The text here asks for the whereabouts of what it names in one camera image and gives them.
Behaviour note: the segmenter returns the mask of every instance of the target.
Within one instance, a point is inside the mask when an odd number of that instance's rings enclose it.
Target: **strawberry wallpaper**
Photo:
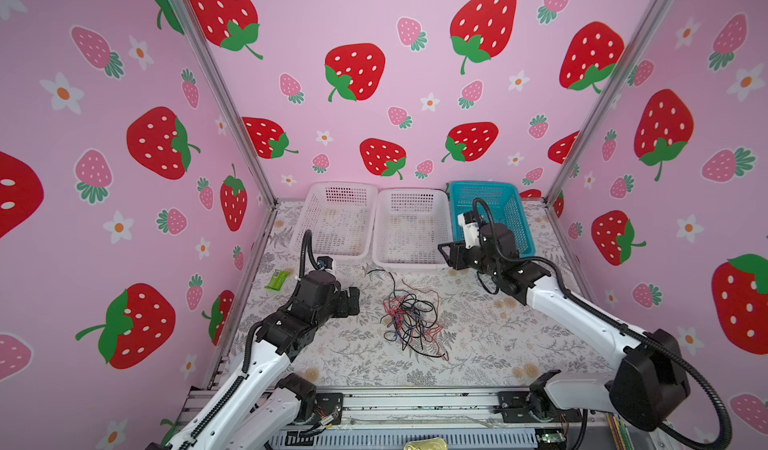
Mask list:
[[[0,0],[4,448],[144,448],[267,205],[166,0]]]
[[[649,0],[190,2],[274,192],[302,198],[545,193]]]
[[[732,448],[768,445],[766,0],[677,0],[564,187],[598,304],[667,330],[720,393]],[[670,416],[714,440],[704,392]]]

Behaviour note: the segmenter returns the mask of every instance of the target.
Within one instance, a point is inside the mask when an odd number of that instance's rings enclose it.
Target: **white flower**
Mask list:
[[[200,244],[195,245],[197,250],[197,259],[202,260],[204,256],[210,256],[210,242],[205,241],[205,237],[200,237]]]
[[[755,66],[752,70],[737,70],[736,82],[728,87],[725,92],[730,94],[735,93],[736,99],[739,102],[743,102],[750,94],[750,91],[759,90],[766,85],[766,82],[760,78],[760,73],[763,71],[765,63],[761,63]]]
[[[517,75],[513,75],[509,77],[509,82],[511,83],[509,85],[509,90],[515,89],[518,91],[522,91],[523,85],[527,83],[529,80],[531,79],[525,76],[525,71],[520,70],[520,73],[518,73]]]
[[[687,348],[691,355],[696,355],[696,349],[704,348],[704,343],[696,338],[695,328],[686,330],[678,326],[677,333],[680,334],[680,336],[677,337],[677,343],[680,343],[680,348]]]
[[[79,99],[85,96],[82,90],[69,86],[69,81],[63,73],[56,73],[56,81],[40,80],[42,87],[51,93],[51,107],[53,109],[62,109],[67,107],[72,113],[80,114]]]
[[[134,219],[123,218],[123,214],[115,212],[111,222],[106,222],[102,226],[105,230],[112,233],[112,245],[120,239],[130,240],[130,227],[134,225]]]
[[[197,355],[190,355],[187,353],[187,359],[184,361],[184,364],[181,366],[180,371],[184,373],[184,380],[186,380],[190,373],[193,373],[196,369],[194,365],[194,361],[197,360]]]
[[[141,70],[147,70],[147,65],[154,63],[154,60],[152,60],[152,57],[149,56],[149,53],[147,52],[147,42],[136,41],[136,39],[130,35],[128,35],[128,39],[130,40],[130,50],[128,51],[128,54],[131,58],[139,61]]]
[[[688,18],[688,21],[685,22],[685,26],[675,33],[675,36],[677,36],[677,43],[675,43],[674,49],[677,50],[683,45],[690,46],[694,41],[694,34],[699,30],[699,26],[701,26],[700,22],[694,22],[693,17]]]
[[[331,132],[317,132],[317,138],[315,138],[316,142],[321,142],[326,147],[328,146],[328,143],[331,143],[333,141],[333,138],[331,138]]]
[[[0,18],[6,21],[9,20],[11,18],[11,10],[26,13],[27,7],[19,0],[0,0]]]
[[[605,290],[605,302],[610,305],[610,308],[613,309],[616,307],[616,295],[614,294],[613,290]]]
[[[126,418],[120,423],[115,422],[114,420],[109,423],[107,426],[107,435],[104,436],[101,440],[99,440],[99,443],[96,444],[97,450],[112,450],[117,445],[120,445],[122,442],[125,442],[125,434],[123,433],[125,431],[125,426],[128,424],[128,419]]]
[[[424,103],[422,110],[428,109],[429,111],[435,111],[435,107],[440,103],[440,100],[435,98],[435,93],[429,93],[427,98],[422,98],[422,103]]]
[[[594,183],[594,176],[592,176],[592,172],[584,176],[584,187],[592,189],[592,183]]]
[[[680,227],[677,230],[677,236],[684,236],[689,242],[693,243],[696,240],[696,235],[704,231],[702,225],[696,224],[696,215],[691,215],[687,219],[678,219],[677,226]]]
[[[519,165],[521,161],[523,161],[525,158],[520,156],[520,152],[515,153],[511,157],[507,157],[509,161],[507,161],[507,166],[509,165]]]

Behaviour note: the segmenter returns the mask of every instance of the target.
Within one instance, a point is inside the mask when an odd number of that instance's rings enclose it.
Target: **red strawberry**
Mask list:
[[[214,208],[214,189],[210,187],[206,178],[197,180],[197,191],[200,193],[200,203],[206,210],[212,210]]]
[[[328,101],[338,91],[343,99],[369,99],[384,73],[386,58],[379,47],[369,42],[338,46],[326,55],[326,80],[333,86]]]
[[[552,208],[554,209],[554,214],[560,218],[560,215],[563,214],[563,210],[565,209],[565,197],[562,192],[560,192],[558,197],[554,200]]]
[[[389,122],[400,128],[409,128],[413,124],[413,120],[408,116],[408,112],[397,106],[390,106],[386,114],[389,116]]]
[[[411,51],[421,51],[427,46],[427,33],[422,31],[422,24],[412,18],[397,21],[397,35],[402,45],[410,46]]]
[[[645,246],[634,241],[634,227],[627,215],[619,210],[600,215],[592,222],[592,240],[608,263],[619,266],[632,256],[633,246]]]
[[[208,41],[230,51],[243,47],[259,60],[264,57],[250,49],[259,38],[259,15],[250,0],[190,0]]]
[[[395,143],[368,138],[360,143],[360,157],[366,169],[376,176],[393,176],[406,166],[406,150]]]
[[[458,105],[462,109],[470,109],[482,96],[482,81],[476,80],[469,83],[462,90],[462,97],[458,99]]]
[[[243,250],[241,247],[235,247],[235,249],[232,251],[232,258],[235,259],[235,268],[242,272],[245,256],[243,255]]]
[[[230,230],[236,232],[243,224],[245,208],[248,206],[248,194],[245,191],[243,180],[236,177],[235,165],[232,164],[232,175],[227,176],[221,184],[219,200],[224,211],[224,220]]]
[[[0,382],[27,368],[33,358],[34,350],[21,337],[0,331]]]
[[[616,178],[614,184],[610,186],[609,194],[614,198],[622,199],[627,196],[627,193],[632,193],[632,188],[634,188],[634,178],[631,175],[624,175],[623,178]]]
[[[288,101],[295,105],[300,105],[304,102],[304,93],[301,92],[301,85],[288,73],[280,75],[280,91],[283,95],[288,97]]]
[[[448,132],[446,149],[449,151],[442,159],[453,157],[457,162],[473,162],[485,155],[498,137],[498,127],[490,122],[465,123]]]
[[[464,65],[480,63],[498,55],[509,42],[518,0],[470,0],[451,22],[453,50]]]
[[[645,83],[645,80],[650,78],[653,72],[654,64],[648,60],[643,60],[639,65],[634,66],[627,79],[627,84],[629,86],[640,86]]]
[[[112,170],[107,159],[97,149],[88,149],[74,165],[74,175],[80,180],[75,188],[83,201],[91,205],[102,203],[108,196],[107,187],[112,184]]]
[[[22,224],[43,203],[43,185],[21,160],[0,152],[0,238]]]
[[[558,13],[565,10],[570,0],[544,0],[544,5],[538,9],[538,22],[548,25],[558,17]]]
[[[741,48],[746,40],[746,15],[739,13],[726,23],[712,43],[714,53],[710,55],[710,69],[718,71],[734,61],[734,51]]]
[[[603,143],[603,161],[607,162],[614,155],[614,151],[616,151],[616,130],[611,128],[605,135]]]
[[[571,148],[573,148],[576,137],[578,137],[578,132],[571,133],[567,137],[555,142],[551,147],[549,147],[547,157],[549,157],[549,159],[555,163],[560,163],[561,165],[565,163],[565,159],[571,152]]]
[[[219,298],[214,301],[214,306],[210,309],[210,316],[205,314],[203,310],[203,317],[210,320],[208,324],[208,335],[214,345],[219,344],[219,337],[221,337],[221,331],[224,330],[224,324],[226,323],[226,317],[229,316],[232,309],[232,301],[235,300],[235,295],[232,291],[225,290],[221,292]]]
[[[181,91],[187,97],[190,106],[197,108],[197,103],[200,102],[200,91],[195,86],[197,81],[195,81],[189,68],[184,68],[184,71],[181,72],[181,80]]]
[[[754,168],[757,157],[749,149],[738,148],[735,152],[722,149],[701,167],[701,176],[714,182],[725,183],[734,176],[742,177]]]
[[[109,50],[109,43],[99,33],[74,25],[70,29],[72,41],[77,45],[83,58],[96,70],[103,70],[107,76],[120,80],[125,74],[120,55]]]
[[[768,260],[748,254],[718,266],[712,297],[726,338],[749,353],[768,354]]]
[[[189,282],[187,289],[187,306],[190,311],[195,311],[203,299],[203,277],[195,273]]]
[[[542,167],[532,169],[530,172],[525,173],[525,178],[523,178],[523,185],[533,185],[533,182],[540,179],[543,174],[544,169]]]
[[[568,227],[568,236],[570,236],[574,240],[578,239],[578,237],[581,236],[580,222],[573,222],[571,226]]]
[[[634,154],[648,167],[659,166],[680,155],[694,134],[694,117],[672,90],[660,90],[649,100],[634,135]]]
[[[432,173],[434,168],[435,165],[432,163],[432,160],[426,159],[416,166],[416,173],[414,174],[418,179],[424,179]]]
[[[282,157],[285,152],[298,153],[293,149],[288,149],[290,144],[288,135],[283,131],[283,127],[264,118],[243,118],[243,123],[248,130],[250,141],[254,143],[256,155],[270,159]]]
[[[730,409],[748,426],[768,435],[768,402],[750,393],[742,393],[730,399]]]
[[[80,340],[104,329],[98,350],[113,368],[130,368],[146,359],[174,332],[176,311],[163,296],[145,283],[131,285],[107,308],[106,324],[80,331]]]
[[[659,291],[659,287],[654,285],[648,286],[645,283],[640,283],[638,286],[634,287],[634,290],[632,290],[632,298],[634,301],[640,303],[647,309],[653,308],[654,305],[661,305],[661,296],[662,293]]]
[[[571,40],[560,68],[560,86],[584,90],[608,78],[624,51],[624,41],[604,22],[594,21],[579,30]]]
[[[164,209],[158,214],[158,219],[155,222],[158,224],[159,231],[172,235],[178,235],[187,228],[187,217],[176,208],[171,208],[168,211]]]
[[[536,117],[531,120],[529,125],[531,125],[531,128],[528,128],[528,133],[536,139],[543,138],[549,129],[547,117],[544,115],[536,115]]]
[[[187,129],[174,112],[158,106],[130,124],[126,133],[128,151],[136,161],[163,178],[179,179],[192,162]]]

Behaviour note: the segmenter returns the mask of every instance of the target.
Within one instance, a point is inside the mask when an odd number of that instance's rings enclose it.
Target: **pink strawberry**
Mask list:
[[[533,182],[537,179],[540,179],[543,174],[544,169],[542,167],[532,169],[530,172],[525,173],[525,178],[523,178],[523,185],[533,185]]]
[[[189,68],[184,68],[184,71],[181,72],[181,80],[183,80],[181,82],[181,91],[184,92],[184,96],[187,97],[190,106],[197,108],[197,103],[200,102],[200,92],[197,90],[197,86],[195,86],[197,81],[195,81]]]
[[[400,18],[397,21],[397,34],[403,46],[410,46],[411,51],[421,51],[427,45],[427,33],[422,31],[422,24],[412,18]]]
[[[418,179],[424,179],[429,176],[430,173],[432,173],[432,169],[434,167],[435,166],[432,164],[432,160],[426,159],[416,166],[416,173],[414,174]]]
[[[190,279],[189,286],[187,289],[187,307],[190,311],[195,311],[203,299],[203,277],[195,273]]]
[[[176,208],[171,208],[168,211],[164,209],[158,214],[158,219],[155,222],[158,224],[159,231],[172,235],[178,235],[187,228],[187,217]]]
[[[548,25],[558,17],[558,13],[565,10],[570,0],[544,0],[544,5],[538,9],[538,22]]]
[[[645,283],[640,283],[638,286],[634,287],[634,290],[632,290],[632,298],[634,298],[634,301],[640,303],[647,309],[653,308],[654,305],[661,305],[662,295],[661,291],[659,291],[659,287],[654,286],[653,284],[646,285]]]
[[[0,331],[0,382],[32,363],[34,350],[21,337]]]
[[[321,153],[317,157],[312,158],[312,169],[315,170],[315,173],[323,174],[330,166],[331,162],[328,159],[328,155],[325,153]]]
[[[72,26],[70,33],[83,58],[91,63],[93,68],[103,70],[110,78],[120,80],[125,74],[123,62],[120,61],[120,55],[114,51],[110,52],[109,43],[103,36],[77,25]]]
[[[730,399],[730,409],[748,426],[768,435],[768,402],[750,393],[742,393]]]
[[[235,268],[242,271],[245,256],[243,255],[243,250],[239,246],[236,246],[235,250],[232,251],[232,258],[235,259]]]
[[[616,178],[614,184],[610,186],[610,195],[621,199],[627,196],[627,193],[632,193],[632,188],[634,188],[634,178],[631,175],[624,175],[623,178]]]
[[[288,97],[288,101],[295,105],[300,105],[304,101],[301,85],[296,81],[296,78],[293,78],[288,73],[280,75],[280,91]]]
[[[390,106],[386,114],[389,116],[389,122],[392,125],[400,126],[400,128],[409,128],[413,124],[413,120],[408,116],[408,112],[397,106]]]
[[[576,240],[579,236],[581,236],[581,223],[580,222],[573,222],[571,226],[568,227],[568,236],[570,236],[572,239]]]
[[[88,149],[74,166],[74,175],[80,183],[75,188],[80,198],[91,205],[102,203],[108,196],[107,187],[112,184],[112,171],[107,159],[97,149]]]
[[[605,135],[605,143],[603,143],[603,161],[607,162],[614,155],[614,151],[616,151],[616,130],[611,128]]]
[[[650,78],[650,75],[653,72],[654,64],[648,60],[643,60],[639,65],[634,66],[627,79],[627,84],[629,86],[640,86],[645,83],[645,80]]]
[[[470,109],[482,96],[482,81],[475,80],[462,90],[462,97],[458,99],[458,105],[462,109]]]
[[[531,128],[528,128],[528,133],[536,139],[543,138],[549,129],[549,123],[547,123],[547,117],[544,115],[536,115],[535,118],[529,123]]]
[[[746,175],[754,168],[756,159],[749,149],[738,148],[735,152],[728,148],[721,149],[701,167],[701,176],[714,182],[725,183],[734,176]]]
[[[197,180],[197,191],[200,193],[200,203],[206,210],[214,208],[214,189],[210,187],[206,178]]]
[[[739,13],[725,25],[712,43],[714,53],[710,55],[710,70],[718,71],[734,61],[734,51],[741,48],[746,40],[746,15]]]

